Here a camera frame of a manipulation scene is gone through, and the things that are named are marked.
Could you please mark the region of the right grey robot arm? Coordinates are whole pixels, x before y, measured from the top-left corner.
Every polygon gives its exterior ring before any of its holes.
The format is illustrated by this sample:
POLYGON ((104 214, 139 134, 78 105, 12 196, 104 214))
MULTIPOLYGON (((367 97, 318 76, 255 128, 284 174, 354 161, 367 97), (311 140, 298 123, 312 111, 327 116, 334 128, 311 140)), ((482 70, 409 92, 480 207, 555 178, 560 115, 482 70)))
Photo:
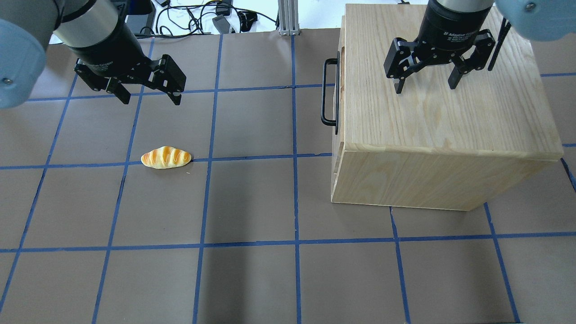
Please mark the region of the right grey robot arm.
POLYGON ((555 41, 576 30, 573 0, 430 0, 418 36, 391 41, 383 68, 401 94, 425 67, 453 64, 449 88, 474 70, 492 70, 510 29, 525 39, 555 41))

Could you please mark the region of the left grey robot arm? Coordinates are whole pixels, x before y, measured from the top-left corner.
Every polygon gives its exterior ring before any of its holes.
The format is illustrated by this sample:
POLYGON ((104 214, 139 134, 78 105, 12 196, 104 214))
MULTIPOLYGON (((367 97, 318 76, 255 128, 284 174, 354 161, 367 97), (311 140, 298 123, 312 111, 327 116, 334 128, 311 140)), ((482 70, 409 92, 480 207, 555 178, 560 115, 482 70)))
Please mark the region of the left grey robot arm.
POLYGON ((0 3, 0 106, 21 105, 45 69, 56 35, 78 60, 75 72, 93 91, 128 104, 126 84, 160 90, 181 103, 186 76, 164 54, 147 57, 126 17, 153 11, 150 0, 3 0, 0 3))

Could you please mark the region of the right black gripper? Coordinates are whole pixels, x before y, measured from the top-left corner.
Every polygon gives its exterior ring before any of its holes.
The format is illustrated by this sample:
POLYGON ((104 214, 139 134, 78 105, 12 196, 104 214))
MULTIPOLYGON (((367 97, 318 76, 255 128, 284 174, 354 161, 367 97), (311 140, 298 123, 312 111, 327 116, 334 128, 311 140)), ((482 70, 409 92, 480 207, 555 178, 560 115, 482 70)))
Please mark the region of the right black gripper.
POLYGON ((448 78, 451 90, 461 78, 485 68, 495 45, 489 29, 482 30, 491 0, 430 0, 415 41, 391 41, 383 68, 401 94, 405 80, 426 66, 454 63, 448 78))

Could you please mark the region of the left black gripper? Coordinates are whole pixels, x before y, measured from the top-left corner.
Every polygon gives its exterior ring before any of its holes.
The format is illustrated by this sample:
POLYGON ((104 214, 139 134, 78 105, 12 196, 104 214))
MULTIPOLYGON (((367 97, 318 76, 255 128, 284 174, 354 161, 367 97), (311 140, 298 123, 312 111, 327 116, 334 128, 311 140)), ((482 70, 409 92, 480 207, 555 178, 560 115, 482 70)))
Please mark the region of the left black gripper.
POLYGON ((131 94, 124 84, 141 84, 167 94, 174 105, 180 105, 185 90, 186 75, 168 54, 156 61, 144 55, 136 36, 124 21, 126 16, 146 16, 156 12, 153 5, 126 5, 113 14, 115 5, 93 5, 77 20, 94 17, 88 31, 105 33, 91 45, 72 47, 78 55, 74 71, 91 90, 104 90, 123 104, 129 104, 131 94))

